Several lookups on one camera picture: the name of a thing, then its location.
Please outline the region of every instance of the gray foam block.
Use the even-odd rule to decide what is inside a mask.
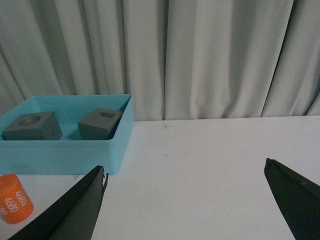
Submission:
[[[82,140],[110,140],[122,114],[121,111],[97,108],[78,122]]]
[[[2,134],[6,140],[59,140],[62,136],[53,111],[21,114]]]

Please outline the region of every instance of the orange cylinder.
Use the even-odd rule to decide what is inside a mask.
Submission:
[[[0,214],[9,224],[26,219],[34,205],[15,174],[0,176]]]

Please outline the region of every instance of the gray cube block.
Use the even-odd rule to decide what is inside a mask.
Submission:
[[[78,122],[82,140],[110,140],[122,114],[121,111],[97,108]]]
[[[59,140],[62,136],[53,111],[21,114],[2,134],[6,140]]]

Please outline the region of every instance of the white curtain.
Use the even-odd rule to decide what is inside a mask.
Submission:
[[[135,120],[320,115],[318,0],[2,0],[0,115],[133,94]]]

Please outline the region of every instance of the light blue plastic bin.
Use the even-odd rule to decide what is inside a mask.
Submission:
[[[97,108],[122,111],[110,140],[81,140],[78,122]],[[34,96],[0,117],[0,134],[21,114],[54,111],[60,140],[4,140],[0,137],[0,174],[87,174],[97,165],[117,174],[134,124],[133,96]]]

